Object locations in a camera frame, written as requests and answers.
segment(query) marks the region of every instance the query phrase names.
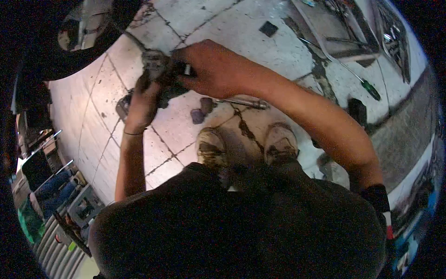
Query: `jeans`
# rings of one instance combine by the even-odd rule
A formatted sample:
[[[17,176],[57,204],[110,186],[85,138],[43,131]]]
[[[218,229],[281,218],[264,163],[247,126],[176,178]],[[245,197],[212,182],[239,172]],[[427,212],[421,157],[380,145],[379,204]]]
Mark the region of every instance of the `jeans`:
[[[45,220],[48,220],[51,215],[56,212],[59,206],[61,206],[70,197],[71,193],[76,188],[76,182],[70,181],[70,177],[71,171],[61,171],[52,179],[43,184],[40,191],[36,193],[36,198],[39,201]],[[57,196],[53,196],[53,194],[56,193],[65,182],[68,183],[60,191],[60,193]]]

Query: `left hand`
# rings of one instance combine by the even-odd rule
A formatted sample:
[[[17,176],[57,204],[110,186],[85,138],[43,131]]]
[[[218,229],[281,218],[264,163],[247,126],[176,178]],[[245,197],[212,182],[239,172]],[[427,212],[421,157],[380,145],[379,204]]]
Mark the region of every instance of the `left hand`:
[[[149,81],[148,72],[144,72],[136,82],[132,101],[125,121],[125,133],[142,134],[149,126],[157,113],[157,95],[161,86]]]

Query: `dirty sneaker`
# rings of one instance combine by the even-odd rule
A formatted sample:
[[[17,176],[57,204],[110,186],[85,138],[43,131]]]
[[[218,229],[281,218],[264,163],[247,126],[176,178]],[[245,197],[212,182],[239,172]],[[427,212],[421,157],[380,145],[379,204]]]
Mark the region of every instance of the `dirty sneaker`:
[[[198,163],[213,169],[228,165],[226,147],[217,129],[202,129],[197,137],[196,148]]]
[[[269,127],[265,140],[265,163],[285,163],[296,159],[297,139],[291,128],[284,123],[275,123]]]

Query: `tire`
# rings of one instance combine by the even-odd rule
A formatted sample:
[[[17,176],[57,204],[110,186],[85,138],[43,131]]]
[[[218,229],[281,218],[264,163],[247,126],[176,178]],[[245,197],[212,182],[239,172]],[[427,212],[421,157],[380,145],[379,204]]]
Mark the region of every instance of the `tire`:
[[[109,23],[95,45],[86,50],[69,52],[63,50],[58,42],[58,32],[63,20],[80,1],[60,1],[50,8],[52,16],[47,17],[38,37],[35,39],[31,56],[25,62],[25,71],[43,80],[62,79],[88,66],[102,55],[121,35]],[[132,22],[141,6],[140,0],[113,1],[113,19],[123,29]]]

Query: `green screwdriver handle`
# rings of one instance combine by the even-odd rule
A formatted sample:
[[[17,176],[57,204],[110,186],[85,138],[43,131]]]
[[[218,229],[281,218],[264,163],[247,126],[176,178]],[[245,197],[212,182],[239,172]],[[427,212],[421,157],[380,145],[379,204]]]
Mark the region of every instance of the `green screwdriver handle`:
[[[367,90],[367,92],[377,101],[381,101],[381,96],[378,93],[378,91],[376,91],[376,89],[370,84],[368,83],[368,81],[366,81],[365,79],[363,79],[363,81],[361,82],[361,85],[365,88],[365,90]]]

